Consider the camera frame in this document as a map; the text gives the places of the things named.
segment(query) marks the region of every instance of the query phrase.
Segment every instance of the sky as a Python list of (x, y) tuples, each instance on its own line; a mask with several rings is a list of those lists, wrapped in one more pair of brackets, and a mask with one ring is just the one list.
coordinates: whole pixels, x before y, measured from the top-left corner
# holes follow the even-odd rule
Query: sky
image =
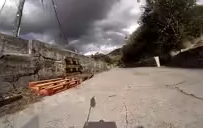
[[(0, 0), (0, 9), (5, 0)], [(108, 53), (125, 44), (136, 30), (145, 0), (26, 0), (20, 37), (57, 44), (85, 55)], [(12, 34), (19, 0), (7, 0), (0, 15), (0, 32)], [(63, 39), (61, 32), (68, 39)]]

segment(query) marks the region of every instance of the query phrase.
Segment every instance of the wooden pallet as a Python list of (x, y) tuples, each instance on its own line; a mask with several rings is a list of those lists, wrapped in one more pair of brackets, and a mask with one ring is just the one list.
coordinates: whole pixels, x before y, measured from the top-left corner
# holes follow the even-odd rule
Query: wooden pallet
[(64, 90), (73, 88), (80, 83), (81, 80), (78, 78), (57, 78), (30, 82), (29, 88), (39, 95), (51, 96)]

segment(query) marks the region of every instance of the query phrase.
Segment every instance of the utility pole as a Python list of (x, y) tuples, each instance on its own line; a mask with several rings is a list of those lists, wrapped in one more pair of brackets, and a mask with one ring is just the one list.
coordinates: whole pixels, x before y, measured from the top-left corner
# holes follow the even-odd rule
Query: utility pole
[(20, 0), (18, 12), (16, 14), (16, 19), (15, 19), (15, 26), (14, 26), (14, 30), (13, 30), (14, 37), (18, 37), (19, 33), (20, 33), (20, 25), (21, 25), (21, 21), (22, 21), (22, 12), (23, 12), (24, 4), (25, 4), (25, 0)]

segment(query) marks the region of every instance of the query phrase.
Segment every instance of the green tree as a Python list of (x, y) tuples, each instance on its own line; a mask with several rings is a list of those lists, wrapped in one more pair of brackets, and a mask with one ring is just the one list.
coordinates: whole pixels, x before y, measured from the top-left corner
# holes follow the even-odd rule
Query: green tree
[(122, 61), (133, 62), (183, 48), (203, 33), (203, 5), (196, 0), (146, 0), (141, 25), (123, 47)]

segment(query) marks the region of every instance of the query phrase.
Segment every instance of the road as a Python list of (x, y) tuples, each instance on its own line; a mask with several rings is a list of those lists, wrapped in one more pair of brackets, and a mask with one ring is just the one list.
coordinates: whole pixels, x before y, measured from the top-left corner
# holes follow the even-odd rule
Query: road
[(23, 125), (24, 128), (83, 128), (84, 125), (85, 128), (203, 128), (203, 69), (112, 69), (77, 88), (46, 97), (21, 112), (1, 118), (0, 125), (6, 128)]

